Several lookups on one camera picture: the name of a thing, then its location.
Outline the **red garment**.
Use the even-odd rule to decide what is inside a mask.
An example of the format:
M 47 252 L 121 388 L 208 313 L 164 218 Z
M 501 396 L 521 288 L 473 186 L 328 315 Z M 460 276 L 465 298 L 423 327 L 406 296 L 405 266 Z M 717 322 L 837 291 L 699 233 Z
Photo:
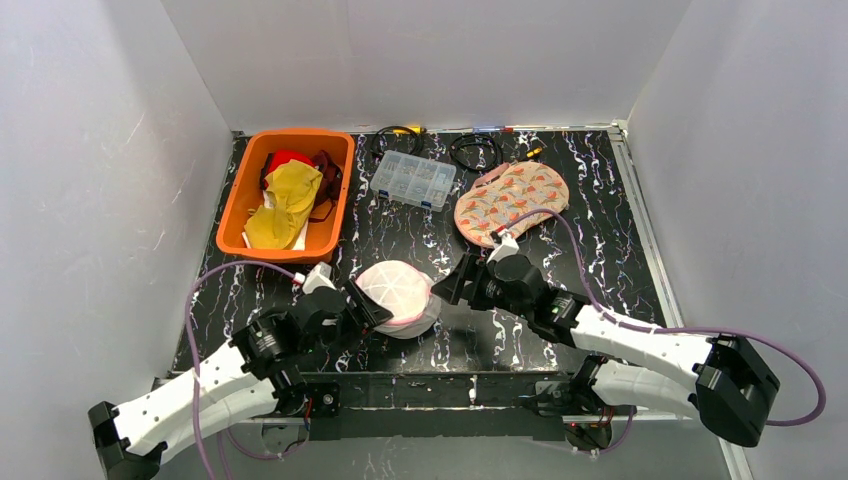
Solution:
M 313 163 L 311 158 L 307 157 L 302 153 L 292 150 L 277 150 L 275 152 L 270 153 L 266 158 L 266 161 L 260 173 L 260 188 L 262 190 L 266 190 L 269 186 L 267 176 L 273 173 L 279 167 L 291 162 L 300 162 L 309 167 L 315 167 L 315 164 Z

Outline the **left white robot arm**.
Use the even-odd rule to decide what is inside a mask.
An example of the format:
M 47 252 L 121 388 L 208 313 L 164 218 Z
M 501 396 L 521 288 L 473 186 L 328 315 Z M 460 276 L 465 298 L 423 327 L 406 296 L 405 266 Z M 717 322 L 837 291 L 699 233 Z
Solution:
M 206 359 L 141 397 L 88 411 L 108 479 L 151 479 L 182 449 L 235 423 L 307 408 L 314 391 L 299 370 L 317 345 L 354 341 L 386 323 L 389 309 L 353 281 L 319 286 L 257 317 Z

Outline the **yellow bra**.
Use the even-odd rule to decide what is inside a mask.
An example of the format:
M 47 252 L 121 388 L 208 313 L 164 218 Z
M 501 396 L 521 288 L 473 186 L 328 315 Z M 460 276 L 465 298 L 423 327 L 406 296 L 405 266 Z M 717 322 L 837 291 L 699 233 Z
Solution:
M 253 249 L 291 249 L 313 209 L 322 174 L 291 162 L 267 176 L 263 203 L 247 220 L 244 233 Z

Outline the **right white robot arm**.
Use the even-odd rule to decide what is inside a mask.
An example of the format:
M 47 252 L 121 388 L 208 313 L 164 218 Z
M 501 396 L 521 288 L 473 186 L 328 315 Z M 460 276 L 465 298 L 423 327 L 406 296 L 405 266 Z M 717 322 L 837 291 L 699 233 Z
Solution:
M 755 447 L 780 389 L 747 339 L 613 322 L 587 297 L 549 284 L 520 254 L 493 261 L 466 254 L 431 292 L 452 305 L 507 311 L 540 338 L 586 351 L 564 385 L 537 394 L 538 411 L 646 407 L 697 419 L 730 443 Z

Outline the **dark maroon bra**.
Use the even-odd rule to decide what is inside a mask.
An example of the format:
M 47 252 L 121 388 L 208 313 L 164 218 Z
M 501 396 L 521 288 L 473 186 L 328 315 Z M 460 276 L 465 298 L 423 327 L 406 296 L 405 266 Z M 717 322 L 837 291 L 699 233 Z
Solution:
M 308 221 L 310 223 L 318 223 L 326 221 L 333 209 L 336 207 L 336 203 L 341 192 L 343 174 L 341 169 L 332 161 L 329 153 L 325 150 L 320 150 L 311 158 L 311 161 L 315 168 L 322 174 L 322 178 L 316 192 L 313 209 L 321 207 L 325 203 L 330 204 L 323 217 L 309 217 Z

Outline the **aluminium right rail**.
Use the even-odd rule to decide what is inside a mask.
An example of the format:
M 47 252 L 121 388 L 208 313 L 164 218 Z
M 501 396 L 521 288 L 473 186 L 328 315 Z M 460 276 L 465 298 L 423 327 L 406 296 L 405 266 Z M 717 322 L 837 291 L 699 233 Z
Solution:
M 664 319 L 668 326 L 683 327 L 681 310 L 661 257 L 659 244 L 628 143 L 627 122 L 625 120 L 614 120 L 609 127 L 608 134 L 660 300 Z

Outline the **white mesh laundry bag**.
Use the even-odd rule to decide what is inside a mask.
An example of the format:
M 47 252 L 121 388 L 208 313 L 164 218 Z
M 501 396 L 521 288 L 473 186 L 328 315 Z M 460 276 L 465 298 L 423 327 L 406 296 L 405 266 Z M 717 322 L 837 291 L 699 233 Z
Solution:
M 399 260 L 374 264 L 355 280 L 357 286 L 392 317 L 375 330 L 395 339 L 412 339 L 428 331 L 438 320 L 442 301 L 431 293 L 434 281 Z

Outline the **orange plastic bin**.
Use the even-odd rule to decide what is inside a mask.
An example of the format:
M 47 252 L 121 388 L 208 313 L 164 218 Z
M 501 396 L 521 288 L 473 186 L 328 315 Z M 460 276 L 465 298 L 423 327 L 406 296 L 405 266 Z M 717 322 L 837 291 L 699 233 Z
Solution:
M 315 264 L 338 245 L 355 153 L 351 135 L 265 131 L 247 143 L 216 236 L 225 254 Z

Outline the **floral pink fabric pouch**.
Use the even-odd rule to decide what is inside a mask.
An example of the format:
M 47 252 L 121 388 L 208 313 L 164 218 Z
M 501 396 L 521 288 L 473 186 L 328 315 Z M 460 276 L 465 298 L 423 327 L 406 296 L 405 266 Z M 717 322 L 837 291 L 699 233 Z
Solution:
M 519 237 L 550 217 L 541 213 L 522 220 L 521 215 L 539 208 L 560 213 L 569 202 L 569 187 L 552 167 L 534 161 L 502 164 L 458 199 L 454 222 L 468 242 L 491 249 L 495 245 L 492 233 L 498 228 L 508 225 Z

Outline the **clear plastic screw box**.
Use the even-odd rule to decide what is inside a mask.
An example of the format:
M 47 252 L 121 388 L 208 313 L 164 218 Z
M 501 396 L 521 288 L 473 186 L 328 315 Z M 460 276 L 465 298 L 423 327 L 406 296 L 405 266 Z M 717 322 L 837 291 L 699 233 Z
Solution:
M 397 151 L 386 151 L 370 181 L 380 199 L 441 212 L 450 195 L 457 167 Z

